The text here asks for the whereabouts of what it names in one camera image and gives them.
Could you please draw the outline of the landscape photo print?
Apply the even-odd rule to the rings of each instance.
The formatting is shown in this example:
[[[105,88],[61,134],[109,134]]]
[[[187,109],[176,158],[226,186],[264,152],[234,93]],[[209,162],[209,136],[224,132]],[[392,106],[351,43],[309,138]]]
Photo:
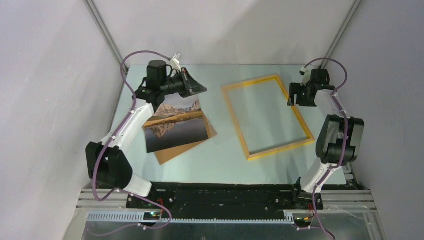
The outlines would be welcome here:
[[[202,142],[213,136],[197,95],[167,95],[143,129],[148,153]]]

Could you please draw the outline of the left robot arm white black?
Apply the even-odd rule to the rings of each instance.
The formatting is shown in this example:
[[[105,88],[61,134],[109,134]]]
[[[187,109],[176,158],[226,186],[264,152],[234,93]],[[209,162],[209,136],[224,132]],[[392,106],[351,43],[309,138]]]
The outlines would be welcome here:
[[[145,208],[153,208],[158,194],[151,190],[152,182],[134,173],[126,151],[166,96],[178,94],[188,98],[207,92],[207,88],[174,60],[152,60],[146,67],[142,84],[130,92],[132,102],[120,123],[102,140],[86,146],[88,176],[93,185],[101,183],[138,195],[138,201]]]

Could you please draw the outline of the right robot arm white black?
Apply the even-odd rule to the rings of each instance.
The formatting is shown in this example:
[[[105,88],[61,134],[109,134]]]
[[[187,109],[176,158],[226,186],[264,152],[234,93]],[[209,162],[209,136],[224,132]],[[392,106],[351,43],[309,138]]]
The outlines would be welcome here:
[[[349,116],[326,69],[302,67],[300,83],[289,86],[288,106],[317,107],[324,122],[315,144],[316,160],[293,186],[291,204],[304,209],[317,200],[330,176],[357,159],[365,122]]]

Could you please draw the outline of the brown cardboard backing board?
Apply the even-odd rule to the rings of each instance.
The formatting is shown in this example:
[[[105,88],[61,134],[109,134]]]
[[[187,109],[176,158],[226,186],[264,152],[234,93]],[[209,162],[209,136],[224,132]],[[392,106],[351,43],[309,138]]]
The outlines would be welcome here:
[[[145,133],[148,152],[154,153],[160,165],[217,135],[204,114],[185,121],[155,125],[149,129],[151,135]]]

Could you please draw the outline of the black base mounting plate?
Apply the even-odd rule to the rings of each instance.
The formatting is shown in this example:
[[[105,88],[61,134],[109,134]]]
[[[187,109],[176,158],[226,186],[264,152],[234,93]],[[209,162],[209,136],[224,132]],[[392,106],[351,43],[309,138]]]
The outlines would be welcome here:
[[[126,208],[156,209],[156,202],[176,219],[277,220],[286,211],[307,211],[309,204],[294,202],[294,184],[154,182],[147,199],[128,196]],[[320,194],[312,205],[323,210]]]

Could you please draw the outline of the right aluminium corner post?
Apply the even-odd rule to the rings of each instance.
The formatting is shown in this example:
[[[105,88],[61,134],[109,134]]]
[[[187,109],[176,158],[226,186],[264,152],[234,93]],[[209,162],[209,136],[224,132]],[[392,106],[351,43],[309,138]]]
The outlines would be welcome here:
[[[355,19],[358,11],[360,10],[360,8],[363,5],[363,0],[354,0],[346,14],[346,16],[344,17],[338,31],[336,32],[335,37],[333,38],[329,48],[327,49],[327,52],[325,54],[325,58],[332,58],[335,51],[337,50],[338,46],[340,45],[340,43],[342,42],[342,39],[344,37],[344,35],[346,34],[346,32],[348,31],[351,23],[353,22],[353,20]]]

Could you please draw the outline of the aluminium corner post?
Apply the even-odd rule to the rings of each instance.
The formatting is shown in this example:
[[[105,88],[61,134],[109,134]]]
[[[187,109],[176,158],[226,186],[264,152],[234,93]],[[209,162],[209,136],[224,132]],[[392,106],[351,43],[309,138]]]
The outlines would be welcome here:
[[[354,0],[346,14],[346,16],[344,17],[338,31],[336,32],[335,37],[333,38],[329,48],[327,49],[327,52],[325,54],[325,58],[332,58],[335,51],[337,50],[338,46],[340,45],[340,43],[342,42],[342,39],[344,37],[344,35],[346,34],[346,32],[348,31],[351,23],[353,22],[353,20],[355,19],[358,11],[360,10],[360,8],[363,5],[363,0]]]
[[[102,17],[101,12],[99,11],[97,4],[94,0],[83,0],[89,14],[91,15],[95,25],[97,26],[100,34],[102,35],[106,45],[108,46],[109,50],[111,51],[114,59],[120,66],[123,62],[124,58],[111,34],[109,31],[109,28],[104,21],[104,18]]]

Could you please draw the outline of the left aluminium corner post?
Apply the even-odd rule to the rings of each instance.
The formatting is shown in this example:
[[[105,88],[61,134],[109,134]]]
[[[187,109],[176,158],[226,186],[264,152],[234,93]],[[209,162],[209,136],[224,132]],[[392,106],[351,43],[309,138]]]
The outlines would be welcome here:
[[[109,50],[111,51],[114,59],[120,66],[123,62],[124,58],[111,34],[109,31],[109,28],[104,21],[104,18],[102,17],[101,12],[99,11],[97,4],[94,0],[83,0],[89,14],[91,15],[95,25],[97,26],[100,34],[102,35],[106,45],[108,46]]]

